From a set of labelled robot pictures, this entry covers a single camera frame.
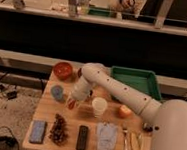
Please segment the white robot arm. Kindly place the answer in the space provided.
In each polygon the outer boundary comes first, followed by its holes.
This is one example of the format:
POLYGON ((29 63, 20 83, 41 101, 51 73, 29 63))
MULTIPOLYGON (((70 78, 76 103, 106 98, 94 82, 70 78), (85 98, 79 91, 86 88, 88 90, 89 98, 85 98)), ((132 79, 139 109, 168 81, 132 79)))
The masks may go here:
POLYGON ((187 102, 159 102, 106 74, 103 64, 87 63, 70 91, 69 99, 84 101, 94 85, 100 85, 153 127, 150 150, 187 150, 187 102))

